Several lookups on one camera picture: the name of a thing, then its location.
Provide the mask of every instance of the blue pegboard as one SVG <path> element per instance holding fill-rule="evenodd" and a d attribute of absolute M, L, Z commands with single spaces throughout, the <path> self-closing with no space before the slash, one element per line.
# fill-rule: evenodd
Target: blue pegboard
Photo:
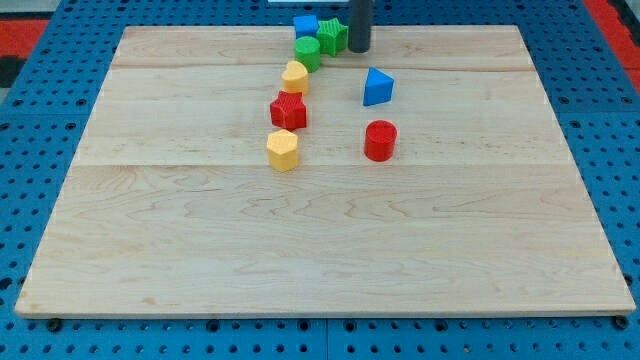
<path fill-rule="evenodd" d="M 13 305 L 126 25 L 291 25 L 343 7 L 65 0 L 0 107 L 0 358 L 640 358 L 640 317 L 30 321 Z M 640 299 L 640 99 L 571 0 L 379 0 L 379 25 L 516 24 Z"/>

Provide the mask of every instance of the red cylinder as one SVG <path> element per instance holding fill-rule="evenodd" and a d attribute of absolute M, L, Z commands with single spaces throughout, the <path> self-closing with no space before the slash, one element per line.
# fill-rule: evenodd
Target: red cylinder
<path fill-rule="evenodd" d="M 386 161 L 393 156 L 398 131 L 392 123 L 376 120 L 367 126 L 364 154 L 373 161 Z"/>

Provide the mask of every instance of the black cylinder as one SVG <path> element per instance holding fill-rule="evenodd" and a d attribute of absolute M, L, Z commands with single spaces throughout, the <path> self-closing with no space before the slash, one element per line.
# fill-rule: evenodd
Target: black cylinder
<path fill-rule="evenodd" d="M 371 46 L 373 0 L 349 0 L 349 50 L 363 53 Z"/>

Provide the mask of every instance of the yellow block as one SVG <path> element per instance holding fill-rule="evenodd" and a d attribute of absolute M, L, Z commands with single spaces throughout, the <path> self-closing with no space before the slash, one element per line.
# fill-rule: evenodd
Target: yellow block
<path fill-rule="evenodd" d="M 282 88 L 288 93 L 309 92 L 309 73 L 307 68 L 298 61 L 289 61 L 287 69 L 282 73 Z"/>
<path fill-rule="evenodd" d="M 298 135 L 280 130 L 269 134 L 267 139 L 269 165 L 285 172 L 298 166 Z"/>

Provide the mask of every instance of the green cylinder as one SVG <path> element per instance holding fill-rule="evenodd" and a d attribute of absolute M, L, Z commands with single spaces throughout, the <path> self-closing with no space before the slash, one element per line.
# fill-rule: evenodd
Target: green cylinder
<path fill-rule="evenodd" d="M 320 42 L 311 36 L 303 36 L 295 42 L 295 58 L 312 73 L 320 68 Z"/>

